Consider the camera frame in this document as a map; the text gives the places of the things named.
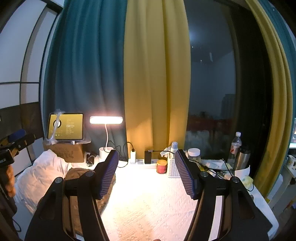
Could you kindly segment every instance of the plastic jar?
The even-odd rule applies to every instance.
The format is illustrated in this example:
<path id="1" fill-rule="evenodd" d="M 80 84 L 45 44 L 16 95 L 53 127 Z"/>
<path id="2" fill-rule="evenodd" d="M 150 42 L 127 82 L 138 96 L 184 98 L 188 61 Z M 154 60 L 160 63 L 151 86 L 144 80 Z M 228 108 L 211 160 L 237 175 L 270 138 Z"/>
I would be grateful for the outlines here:
<path id="1" fill-rule="evenodd" d="M 187 151 L 188 159 L 200 162 L 200 149 L 198 148 L 190 148 Z"/>

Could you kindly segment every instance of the black tumbler lid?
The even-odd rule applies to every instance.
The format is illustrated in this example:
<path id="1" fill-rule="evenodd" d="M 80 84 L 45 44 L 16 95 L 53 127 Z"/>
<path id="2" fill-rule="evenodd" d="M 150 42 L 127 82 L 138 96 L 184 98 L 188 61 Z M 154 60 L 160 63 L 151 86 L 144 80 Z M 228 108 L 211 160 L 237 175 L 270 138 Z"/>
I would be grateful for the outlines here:
<path id="1" fill-rule="evenodd" d="M 251 150 L 249 149 L 249 147 L 247 145 L 242 145 L 240 148 L 240 152 L 244 153 L 244 154 L 250 154 Z"/>

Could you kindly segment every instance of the person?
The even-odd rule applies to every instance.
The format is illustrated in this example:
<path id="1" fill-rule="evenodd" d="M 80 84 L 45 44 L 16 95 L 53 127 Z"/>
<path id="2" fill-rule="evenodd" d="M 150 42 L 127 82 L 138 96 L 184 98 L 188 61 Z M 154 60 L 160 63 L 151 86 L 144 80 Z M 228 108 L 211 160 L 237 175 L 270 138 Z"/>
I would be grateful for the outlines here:
<path id="1" fill-rule="evenodd" d="M 9 165 L 6 171 L 8 177 L 8 183 L 6 184 L 5 188 L 8 192 L 9 197 L 14 197 L 16 195 L 15 190 L 15 176 L 13 174 L 13 167 Z"/>

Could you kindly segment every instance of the white tablecloth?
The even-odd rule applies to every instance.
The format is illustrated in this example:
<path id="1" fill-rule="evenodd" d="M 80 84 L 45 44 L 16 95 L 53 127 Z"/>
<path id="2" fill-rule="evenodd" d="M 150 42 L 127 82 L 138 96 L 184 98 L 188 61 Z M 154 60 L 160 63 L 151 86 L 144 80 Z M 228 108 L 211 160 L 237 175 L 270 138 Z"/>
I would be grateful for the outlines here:
<path id="1" fill-rule="evenodd" d="M 251 193 L 273 225 L 268 233 L 272 238 L 279 224 L 259 191 L 254 187 Z M 128 165 L 116 170 L 116 183 L 102 220 L 110 241 L 183 241 L 196 203 L 186 194 L 180 178 Z M 222 197 L 218 196 L 209 240 L 217 237 L 221 204 Z"/>

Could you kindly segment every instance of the power strip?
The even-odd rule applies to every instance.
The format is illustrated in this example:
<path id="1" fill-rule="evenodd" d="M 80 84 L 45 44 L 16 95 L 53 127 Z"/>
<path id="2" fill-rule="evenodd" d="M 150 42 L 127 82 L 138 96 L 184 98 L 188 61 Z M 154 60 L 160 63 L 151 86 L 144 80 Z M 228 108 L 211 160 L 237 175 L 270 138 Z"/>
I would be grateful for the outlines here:
<path id="1" fill-rule="evenodd" d="M 130 167 L 137 167 L 142 169 L 156 169 L 156 162 L 158 159 L 151 159 L 151 164 L 145 164 L 144 159 L 136 159 L 135 163 L 131 163 L 131 160 L 128 160 L 128 165 Z"/>

